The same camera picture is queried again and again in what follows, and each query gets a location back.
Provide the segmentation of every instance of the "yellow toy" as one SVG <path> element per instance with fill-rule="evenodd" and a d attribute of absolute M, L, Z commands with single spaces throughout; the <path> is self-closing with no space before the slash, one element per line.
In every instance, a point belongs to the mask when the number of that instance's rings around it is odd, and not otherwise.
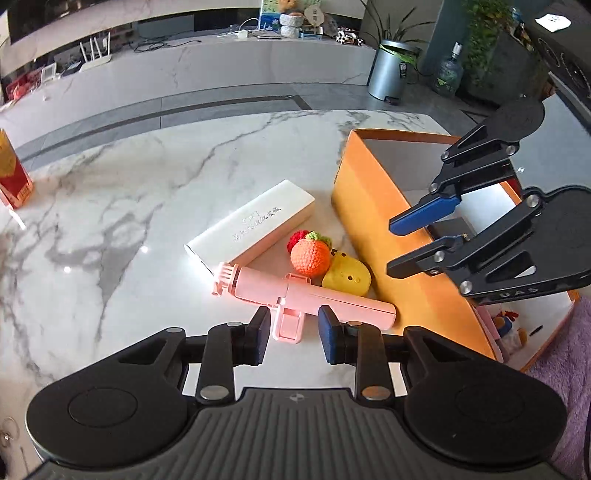
<path fill-rule="evenodd" d="M 322 280 L 322 286 L 363 297 L 371 284 L 368 268 L 344 252 L 332 249 L 330 254 L 333 261 Z"/>

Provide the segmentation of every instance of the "gray floor tile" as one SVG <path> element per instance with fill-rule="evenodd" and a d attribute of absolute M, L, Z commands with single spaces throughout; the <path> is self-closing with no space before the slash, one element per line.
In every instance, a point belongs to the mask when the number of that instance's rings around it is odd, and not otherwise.
<path fill-rule="evenodd" d="M 178 95 L 164 97 L 162 99 L 162 110 L 182 108 L 187 105 L 199 105 L 201 103 L 223 102 L 225 100 L 235 100 L 237 98 L 295 94 L 295 90 L 290 85 L 282 83 L 200 90 L 198 92 L 179 93 Z"/>
<path fill-rule="evenodd" d="M 202 120 L 224 118 L 228 116 L 250 115 L 252 113 L 287 112 L 300 110 L 293 100 L 266 100 L 262 102 L 234 103 L 208 108 L 199 108 L 186 112 L 171 113 L 161 117 L 161 127 L 190 124 Z"/>
<path fill-rule="evenodd" d="M 315 110 L 365 109 L 390 112 L 424 113 L 432 117 L 450 134 L 462 136 L 476 123 L 461 110 L 489 114 L 490 109 L 475 109 L 458 98 L 437 95 L 424 85 L 407 85 L 399 105 L 372 97 L 363 85 L 335 85 L 330 83 L 292 83 L 291 87 Z"/>
<path fill-rule="evenodd" d="M 109 125 L 118 122 L 134 121 L 137 117 L 159 113 L 161 105 L 162 99 L 156 98 L 116 108 L 108 112 L 99 113 L 98 115 L 85 118 L 79 122 L 74 122 L 73 124 L 66 125 L 65 127 L 47 134 L 43 148 L 50 147 L 68 140 L 69 138 L 76 137 L 77 135 L 83 135 L 87 132 L 92 132 L 93 130 L 108 127 Z"/>
<path fill-rule="evenodd" d="M 26 171 L 31 171 L 35 168 L 35 160 L 33 158 L 31 160 L 25 160 L 24 162 L 22 162 L 22 167 Z"/>
<path fill-rule="evenodd" d="M 45 143 L 46 136 L 47 135 L 43 135 L 36 138 L 35 140 L 31 140 L 30 142 L 21 145 L 18 148 L 15 148 L 18 158 L 20 158 L 21 161 L 25 161 L 41 150 L 43 148 L 43 144 Z"/>
<path fill-rule="evenodd" d="M 159 128 L 160 117 L 156 117 L 141 120 L 139 122 L 133 122 L 121 127 L 112 128 L 97 134 L 88 135 L 87 137 L 74 140 L 73 142 L 53 148 L 52 150 L 34 157 L 32 159 L 33 166 L 30 169 L 33 170 L 40 168 L 44 165 L 50 164 L 53 161 L 67 157 L 68 155 L 80 153 L 88 148 L 98 147 L 99 145 L 104 145 L 122 138 L 131 137 L 133 135 L 150 132 L 152 130 L 158 130 Z"/>

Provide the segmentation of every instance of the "water bottle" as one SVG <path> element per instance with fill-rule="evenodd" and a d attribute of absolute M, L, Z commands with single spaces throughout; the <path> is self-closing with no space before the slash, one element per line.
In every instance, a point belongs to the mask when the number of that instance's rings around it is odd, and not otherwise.
<path fill-rule="evenodd" d="M 433 83 L 433 90 L 439 95 L 453 97 L 456 94 L 464 75 L 464 67 L 462 67 L 459 60 L 461 52 L 462 45 L 456 43 L 451 58 L 444 59 L 441 62 Z"/>

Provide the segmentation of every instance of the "cardboard box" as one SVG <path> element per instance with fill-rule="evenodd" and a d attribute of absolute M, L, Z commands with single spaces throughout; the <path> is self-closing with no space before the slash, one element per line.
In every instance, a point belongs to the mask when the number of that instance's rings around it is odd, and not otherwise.
<path fill-rule="evenodd" d="M 428 193 L 428 185 L 440 172 L 441 154 L 457 140 L 447 135 L 392 130 L 352 131 L 335 179 L 332 203 L 359 258 L 372 271 L 372 285 L 379 299 L 398 309 L 391 333 L 401 335 L 406 326 L 420 325 L 497 358 L 490 334 L 445 275 L 419 274 L 403 280 L 386 275 L 388 261 L 433 241 L 426 229 L 395 236 L 389 232 L 388 224 L 392 217 Z M 478 233 L 518 201 L 507 184 L 493 185 L 464 195 L 454 215 L 463 217 Z M 528 330 L 529 326 L 533 330 L 544 325 L 509 364 L 517 369 L 527 368 L 550 343 L 572 305 L 567 293 L 507 304 L 505 308 L 518 312 Z"/>
<path fill-rule="evenodd" d="M 314 211 L 314 197 L 283 180 L 185 245 L 213 276 L 221 262 L 248 265 Z"/>
<path fill-rule="evenodd" d="M 22 167 L 6 132 L 0 129 L 0 199 L 17 209 L 33 193 L 33 182 Z"/>

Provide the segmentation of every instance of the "blue gripper pad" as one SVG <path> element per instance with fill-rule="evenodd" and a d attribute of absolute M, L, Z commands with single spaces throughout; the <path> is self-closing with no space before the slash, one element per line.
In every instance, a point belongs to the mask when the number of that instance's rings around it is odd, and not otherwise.
<path fill-rule="evenodd" d="M 328 317 L 330 313 L 325 312 L 322 308 L 318 310 L 318 334 L 322 341 L 322 348 L 324 349 L 324 356 L 326 361 L 331 365 L 336 365 L 337 361 L 337 332 L 340 325 L 333 325 Z"/>
<path fill-rule="evenodd" d="M 461 202 L 459 197 L 436 197 L 423 205 L 415 205 L 390 220 L 390 232 L 399 236 L 413 233 L 453 213 Z"/>

